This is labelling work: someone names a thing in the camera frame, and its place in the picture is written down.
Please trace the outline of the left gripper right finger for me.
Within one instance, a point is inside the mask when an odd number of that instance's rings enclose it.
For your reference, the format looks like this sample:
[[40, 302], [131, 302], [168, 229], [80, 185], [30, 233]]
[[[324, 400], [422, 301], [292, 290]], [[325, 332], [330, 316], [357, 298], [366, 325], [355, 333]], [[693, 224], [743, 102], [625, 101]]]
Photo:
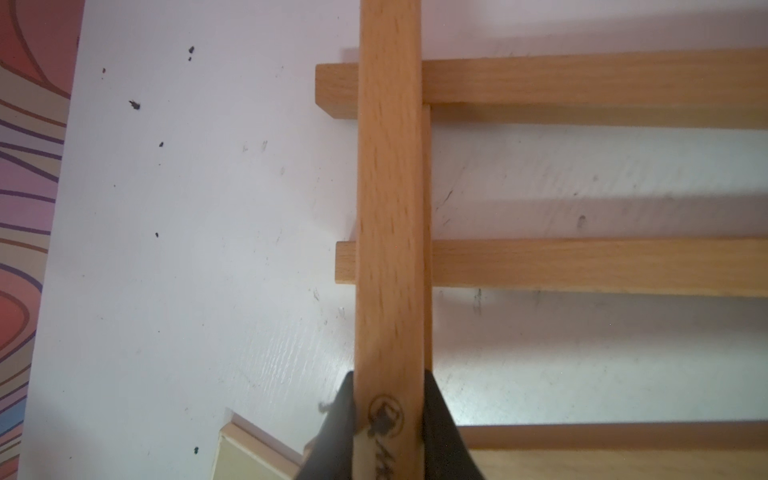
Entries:
[[483, 480], [440, 392], [434, 375], [425, 371], [422, 437], [425, 478]]

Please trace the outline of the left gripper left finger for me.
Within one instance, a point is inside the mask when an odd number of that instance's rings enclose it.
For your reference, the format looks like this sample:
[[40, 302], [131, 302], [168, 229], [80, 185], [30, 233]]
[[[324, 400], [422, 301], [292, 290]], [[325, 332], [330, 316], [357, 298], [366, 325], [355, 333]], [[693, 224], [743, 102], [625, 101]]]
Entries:
[[315, 438], [314, 447], [295, 476], [296, 480], [350, 480], [356, 408], [354, 372], [349, 371]]

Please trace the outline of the plywood board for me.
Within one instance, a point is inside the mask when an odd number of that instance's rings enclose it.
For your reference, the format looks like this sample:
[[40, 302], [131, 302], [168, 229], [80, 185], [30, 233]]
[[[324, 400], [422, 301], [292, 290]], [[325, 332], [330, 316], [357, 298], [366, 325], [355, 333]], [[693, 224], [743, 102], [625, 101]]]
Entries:
[[[483, 479], [767, 479], [767, 421], [459, 427]], [[354, 438], [354, 479], [426, 479], [422, 441]], [[309, 479], [311, 458], [234, 423], [211, 479]]]

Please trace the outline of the wooden easel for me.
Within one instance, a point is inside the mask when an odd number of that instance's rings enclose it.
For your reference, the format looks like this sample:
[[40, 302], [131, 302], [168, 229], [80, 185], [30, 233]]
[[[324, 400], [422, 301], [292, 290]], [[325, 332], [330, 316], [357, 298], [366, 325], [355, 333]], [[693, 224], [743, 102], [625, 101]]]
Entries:
[[763, 129], [763, 49], [424, 60], [417, 1], [364, 1], [357, 63], [320, 64], [317, 105], [358, 123], [357, 238], [336, 247], [356, 287], [356, 435], [422, 437], [434, 286], [767, 294], [762, 238], [431, 237], [434, 121]]

